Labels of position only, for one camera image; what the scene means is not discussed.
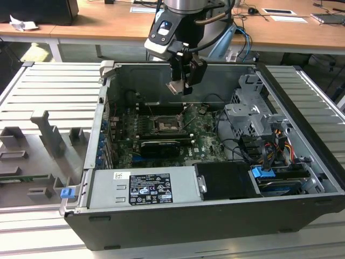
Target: blue cable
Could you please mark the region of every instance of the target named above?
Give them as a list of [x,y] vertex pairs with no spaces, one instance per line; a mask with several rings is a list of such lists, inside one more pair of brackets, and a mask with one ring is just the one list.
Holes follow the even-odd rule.
[[246,60],[246,57],[248,56],[249,54],[249,51],[250,51],[250,41],[249,41],[249,37],[248,37],[248,34],[246,32],[244,32],[243,30],[237,28],[237,30],[239,30],[245,37],[246,37],[246,40],[247,40],[247,51],[246,51],[246,56],[243,58],[243,63],[244,61]]

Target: motherboard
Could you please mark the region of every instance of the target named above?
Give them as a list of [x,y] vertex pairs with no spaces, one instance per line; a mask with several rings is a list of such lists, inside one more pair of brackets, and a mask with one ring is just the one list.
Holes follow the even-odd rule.
[[226,161],[207,105],[134,107],[111,118],[114,168],[192,166]]

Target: power supply label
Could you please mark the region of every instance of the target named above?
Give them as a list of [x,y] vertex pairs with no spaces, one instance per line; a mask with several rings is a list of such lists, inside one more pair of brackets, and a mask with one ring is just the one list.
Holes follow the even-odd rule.
[[170,174],[131,175],[129,204],[148,205],[173,202]]

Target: paper on desk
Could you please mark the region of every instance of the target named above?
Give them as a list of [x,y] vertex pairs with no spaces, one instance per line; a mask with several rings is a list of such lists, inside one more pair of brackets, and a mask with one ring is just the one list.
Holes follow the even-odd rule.
[[11,17],[10,24],[13,26],[13,28],[15,28],[18,31],[38,29],[38,26],[36,26],[34,22],[23,22],[23,21],[13,18],[11,15],[10,17]]
[[271,15],[271,18],[275,20],[276,22],[293,22],[293,23],[308,23],[306,20],[300,17],[293,17],[293,16],[276,16]]

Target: sticker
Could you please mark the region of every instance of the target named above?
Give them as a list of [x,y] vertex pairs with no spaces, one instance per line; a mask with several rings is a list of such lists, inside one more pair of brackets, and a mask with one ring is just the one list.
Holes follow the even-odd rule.
[[125,180],[129,179],[130,172],[115,172],[114,180]]
[[132,206],[173,202],[170,174],[128,176],[129,204]]
[[21,182],[21,180],[2,180],[0,183],[15,183],[15,182]]

